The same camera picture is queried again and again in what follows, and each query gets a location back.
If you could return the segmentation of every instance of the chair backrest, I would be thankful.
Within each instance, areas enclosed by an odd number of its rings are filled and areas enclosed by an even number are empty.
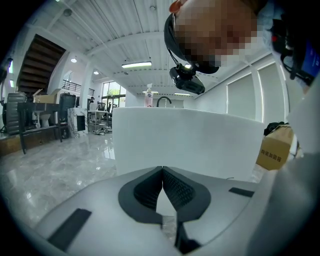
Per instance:
[[[90,103],[89,110],[95,111],[95,110],[97,110],[97,107],[98,107],[97,103]]]
[[[156,167],[248,181],[264,135],[264,124],[229,114],[182,108],[117,107],[112,141],[119,175]],[[162,215],[174,209],[161,194]]]
[[[99,111],[104,111],[106,107],[106,104],[103,102],[98,102],[98,110]]]

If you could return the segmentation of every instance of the wooden stair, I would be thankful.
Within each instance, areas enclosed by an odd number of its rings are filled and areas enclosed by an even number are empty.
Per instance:
[[[28,97],[39,89],[42,89],[40,94],[46,94],[51,74],[65,51],[36,34],[24,56],[17,80],[18,91],[26,93]]]

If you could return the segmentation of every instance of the bottle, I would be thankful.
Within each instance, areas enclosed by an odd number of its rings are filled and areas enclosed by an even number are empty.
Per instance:
[[[144,106],[147,108],[153,107],[153,100],[154,100],[154,94],[151,92],[152,83],[149,83],[147,85],[148,89],[145,93],[144,97]]]

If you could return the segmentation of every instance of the desk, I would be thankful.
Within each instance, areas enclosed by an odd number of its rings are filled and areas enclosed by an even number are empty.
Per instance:
[[[108,127],[108,120],[109,120],[109,116],[112,117],[112,113],[108,113],[107,111],[102,111],[102,110],[90,110],[88,111],[88,113],[93,114],[95,116],[95,120],[94,120],[94,130],[97,130],[97,117],[98,116],[104,116],[106,114],[106,126]]]
[[[58,123],[56,125],[52,125],[49,127],[41,127],[31,130],[26,130],[25,127],[25,114],[26,111],[41,111],[41,112],[57,112],[57,120]],[[60,108],[59,104],[52,104],[52,103],[33,103],[33,102],[18,102],[17,105],[17,112],[18,112],[18,120],[19,120],[19,135],[20,135],[20,142],[21,147],[23,150],[23,153],[26,154],[26,144],[24,140],[24,136],[33,134],[33,133],[39,133],[44,130],[49,129],[58,129],[59,139],[60,142],[62,142],[62,136],[61,136],[61,127],[60,127]]]

